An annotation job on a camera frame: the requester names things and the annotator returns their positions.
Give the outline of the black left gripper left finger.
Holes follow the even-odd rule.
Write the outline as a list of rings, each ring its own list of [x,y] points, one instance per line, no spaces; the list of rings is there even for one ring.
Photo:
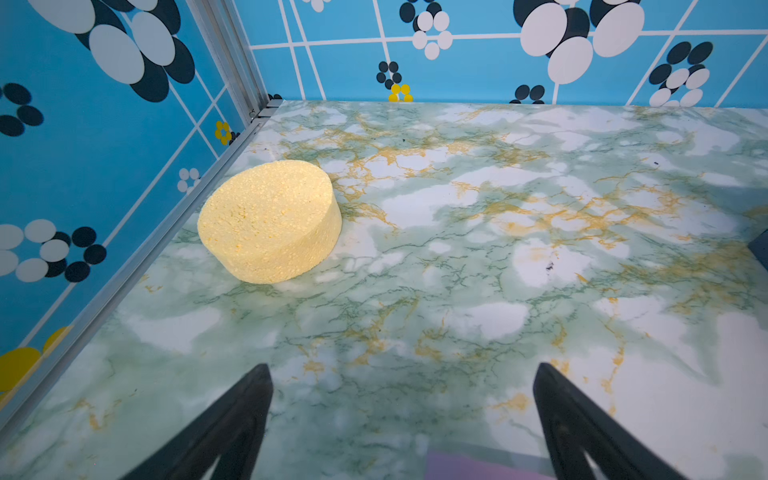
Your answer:
[[[274,388],[259,364],[126,479],[249,479],[265,435]]]

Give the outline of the aluminium frame post left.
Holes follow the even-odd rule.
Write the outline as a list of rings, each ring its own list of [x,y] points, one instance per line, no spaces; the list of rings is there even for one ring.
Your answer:
[[[190,0],[191,10],[238,114],[252,123],[269,103],[244,23],[232,0]]]

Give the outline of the yellow round sponge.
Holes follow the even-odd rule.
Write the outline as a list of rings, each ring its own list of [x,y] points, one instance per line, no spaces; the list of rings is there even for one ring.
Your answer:
[[[238,173],[205,202],[197,221],[206,249],[237,279],[276,284],[334,249],[342,217],[328,174],[299,160]]]

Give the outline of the purple wrapping paper sheet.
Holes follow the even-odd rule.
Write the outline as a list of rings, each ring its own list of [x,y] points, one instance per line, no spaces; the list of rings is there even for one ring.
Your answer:
[[[426,457],[426,480],[546,480],[551,476],[441,452]]]

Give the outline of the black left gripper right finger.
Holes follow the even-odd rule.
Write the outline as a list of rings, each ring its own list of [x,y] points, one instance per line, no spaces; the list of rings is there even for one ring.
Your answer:
[[[533,394],[558,479],[684,478],[645,447],[549,363],[539,364]]]

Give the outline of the dark blue gift box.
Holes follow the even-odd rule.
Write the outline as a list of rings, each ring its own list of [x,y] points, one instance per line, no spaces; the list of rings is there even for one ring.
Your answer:
[[[768,270],[768,230],[763,231],[750,241],[748,249],[763,268]]]

